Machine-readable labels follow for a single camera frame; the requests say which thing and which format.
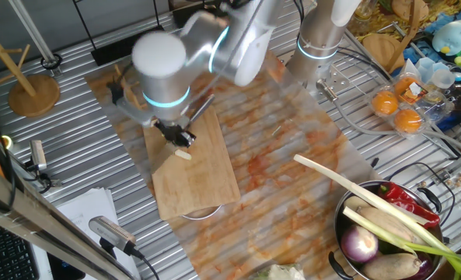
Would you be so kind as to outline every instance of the red onion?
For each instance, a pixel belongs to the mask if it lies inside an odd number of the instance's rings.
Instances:
[[[342,236],[341,249],[350,260],[365,263],[377,254],[379,240],[367,229],[352,226]]]
[[[404,280],[424,280],[432,273],[432,260],[429,255],[422,252],[417,252],[417,257],[419,260],[422,261],[420,265],[420,269],[418,270],[416,275],[413,275],[409,278],[405,278]]]

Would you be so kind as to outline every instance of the plastic bag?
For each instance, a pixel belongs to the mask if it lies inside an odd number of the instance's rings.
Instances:
[[[251,275],[249,280],[306,280],[302,272],[301,265],[273,264],[268,268],[260,270],[255,275]]]

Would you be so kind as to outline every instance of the blue toy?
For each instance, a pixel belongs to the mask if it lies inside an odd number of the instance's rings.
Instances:
[[[453,56],[461,51],[461,23],[453,22],[443,26],[432,40],[432,47],[446,56]]]

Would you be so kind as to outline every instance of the keyboard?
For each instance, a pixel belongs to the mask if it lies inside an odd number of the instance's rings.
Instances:
[[[0,280],[37,280],[30,244],[0,227]]]

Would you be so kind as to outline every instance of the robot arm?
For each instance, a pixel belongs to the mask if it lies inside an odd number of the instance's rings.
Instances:
[[[229,14],[228,22],[198,12],[187,21],[180,36],[166,32],[144,35],[134,46],[132,62],[149,110],[137,110],[124,97],[115,104],[144,126],[157,119],[162,125],[156,127],[162,128],[164,135],[189,137],[183,141],[188,147],[195,139],[184,133],[194,119],[185,116],[196,101],[190,84],[204,71],[222,75],[238,86],[249,84],[263,64],[284,1],[249,0],[236,9],[223,3],[221,8]],[[288,65],[297,80],[328,81],[333,56],[360,1],[318,1],[302,23],[296,52]],[[202,114],[207,106],[205,102],[195,109]]]
[[[222,75],[238,86],[256,77],[284,1],[251,0],[237,9],[223,3],[228,23],[208,12],[197,12],[180,36],[166,32],[144,35],[133,48],[132,62],[149,110],[137,110],[124,97],[116,105],[142,125],[155,117],[167,128],[185,128],[190,118],[184,114],[194,101],[190,84],[202,72]]]

